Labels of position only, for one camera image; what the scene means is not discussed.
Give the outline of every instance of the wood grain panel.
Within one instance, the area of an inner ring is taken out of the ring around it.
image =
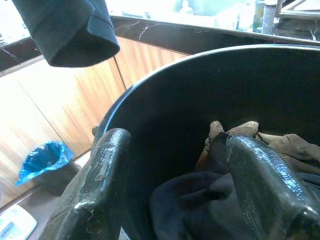
[[[187,55],[118,37],[121,46],[115,56],[126,88],[151,71]]]
[[[33,185],[15,186],[25,156],[47,141],[61,139],[11,74],[0,78],[0,110],[2,207]]]
[[[113,58],[84,68],[52,67],[42,60],[16,77],[77,156],[91,147],[92,127],[125,90]]]

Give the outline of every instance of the fabric pile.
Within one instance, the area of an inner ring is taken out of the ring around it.
[[[243,218],[233,178],[223,159],[223,142],[228,136],[250,136],[273,148],[320,198],[320,146],[296,134],[261,133],[255,121],[226,133],[219,121],[212,122],[194,172],[165,182],[151,194],[149,208],[158,240],[256,239]]]

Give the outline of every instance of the trash bin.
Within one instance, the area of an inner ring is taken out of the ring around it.
[[[74,156],[63,142],[49,141],[40,145],[24,159],[16,185],[34,179],[53,195],[60,196],[79,171],[72,161]]]
[[[148,197],[162,183],[194,169],[213,120],[225,129],[257,121],[264,133],[296,133],[319,144],[319,65],[319,48],[251,45],[200,53],[150,74],[117,100],[95,133],[93,150],[104,133],[112,135],[111,129],[131,133],[126,171],[109,174],[107,194],[91,199],[88,193],[97,181],[92,175],[101,172],[93,171],[99,163],[91,156],[83,177],[77,175],[82,186],[68,186],[60,202],[64,208],[58,206],[41,239],[93,239],[102,234],[113,240],[120,228],[130,239],[155,239]],[[81,204],[68,202],[71,194]],[[120,194],[123,205],[116,208],[113,199]],[[85,206],[81,214],[79,206]],[[85,227],[88,219],[96,231]]]

